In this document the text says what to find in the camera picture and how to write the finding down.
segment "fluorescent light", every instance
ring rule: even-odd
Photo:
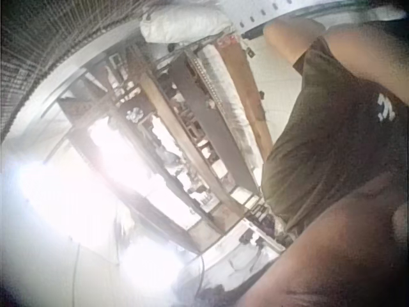
[[[121,261],[121,270],[135,287],[146,292],[170,288],[182,267],[172,251],[146,237],[129,246]]]
[[[261,175],[262,175],[262,170],[261,168],[254,168],[253,174],[254,178],[256,179],[257,185],[261,187]]]

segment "white logo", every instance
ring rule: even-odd
[[[379,94],[378,97],[378,104],[380,106],[383,105],[383,112],[378,114],[379,121],[383,122],[384,119],[389,118],[391,122],[395,118],[395,112],[392,107],[392,103],[390,102],[388,97],[385,97],[383,94]]]

